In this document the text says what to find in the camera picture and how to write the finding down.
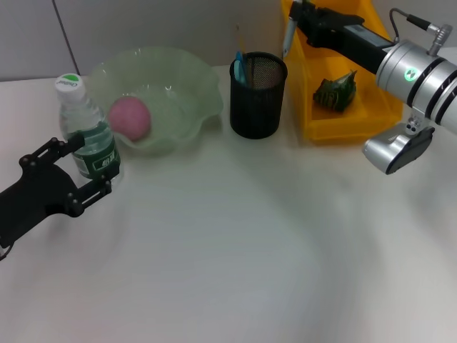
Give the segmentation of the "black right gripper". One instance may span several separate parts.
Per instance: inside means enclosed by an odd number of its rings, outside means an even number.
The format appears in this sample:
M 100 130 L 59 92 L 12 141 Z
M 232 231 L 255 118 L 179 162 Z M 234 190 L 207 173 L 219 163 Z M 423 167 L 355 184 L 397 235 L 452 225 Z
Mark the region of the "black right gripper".
M 393 42 L 363 23 L 364 19 L 357 15 L 317 7 L 310 1 L 293 1 L 288 15 L 288 35 L 293 36 L 299 28 L 308 45 L 335 51 L 376 74 Z

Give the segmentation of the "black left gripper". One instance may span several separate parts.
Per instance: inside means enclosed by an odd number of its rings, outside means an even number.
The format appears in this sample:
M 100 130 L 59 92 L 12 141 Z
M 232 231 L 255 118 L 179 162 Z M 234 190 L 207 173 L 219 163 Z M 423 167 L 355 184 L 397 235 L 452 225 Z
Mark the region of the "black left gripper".
M 110 169 L 85 184 L 54 163 L 85 145 L 82 134 L 68 141 L 51 138 L 19 160 L 20 179 L 1 193 L 1 246 L 10 247 L 37 224 L 54 214 L 78 217 L 114 189 L 120 170 Z

